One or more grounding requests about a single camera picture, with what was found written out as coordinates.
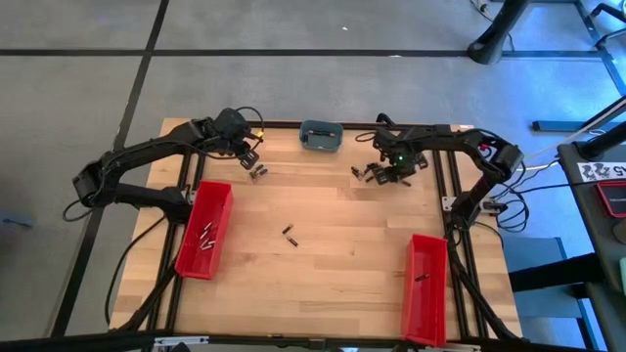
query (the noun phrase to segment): red plastic bin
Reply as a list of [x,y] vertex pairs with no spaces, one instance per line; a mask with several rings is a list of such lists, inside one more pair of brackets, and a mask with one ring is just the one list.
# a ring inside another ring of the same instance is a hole
[[432,346],[446,342],[446,246],[445,240],[422,235],[413,235],[407,245],[404,339]]
[[[233,193],[230,184],[201,182],[176,260],[178,274],[185,278],[204,280],[215,277],[232,208]],[[204,227],[211,221],[213,224],[210,231],[200,239]],[[215,240],[215,244],[212,249],[202,250],[201,244],[207,239]]]

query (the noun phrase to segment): wooden table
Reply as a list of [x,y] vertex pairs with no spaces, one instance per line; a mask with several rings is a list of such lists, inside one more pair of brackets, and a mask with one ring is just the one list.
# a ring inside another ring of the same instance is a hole
[[[167,118],[161,134],[185,121]],[[336,154],[304,150],[297,133],[296,129],[266,129],[265,143],[257,151],[269,172],[256,183],[236,160],[206,161],[203,179],[233,185],[233,212],[216,280],[184,280],[175,331],[400,337],[409,238],[413,234],[443,237],[432,166],[408,178],[410,188],[365,183],[351,174],[350,166],[363,169],[379,159],[379,152],[371,143],[354,141],[359,131],[345,131]],[[431,152],[425,155],[432,162]],[[457,159],[467,190],[480,172],[464,154]],[[182,156],[171,156],[154,162],[148,187],[176,184],[181,160]],[[449,177],[447,183],[451,190]],[[143,209],[134,236],[160,216],[158,209]],[[486,215],[479,221],[496,226]],[[289,223],[294,225],[290,235],[298,247],[281,233]],[[125,323],[153,288],[166,227],[161,223],[128,255],[112,327]],[[481,291],[509,329],[521,335],[500,240],[477,226],[470,233]],[[465,297],[469,330],[477,335],[471,299],[466,292]],[[446,301],[447,338],[458,339],[449,276]],[[163,296],[158,328],[164,326],[168,302],[169,291]]]

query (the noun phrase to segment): table leg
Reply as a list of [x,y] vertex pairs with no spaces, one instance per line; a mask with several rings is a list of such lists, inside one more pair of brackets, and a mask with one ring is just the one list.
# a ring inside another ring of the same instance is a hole
[[530,0],[507,0],[487,30],[469,44],[469,57],[479,64],[489,65],[500,61],[502,46]]
[[604,279],[596,253],[509,273],[513,292],[576,283],[599,282]]

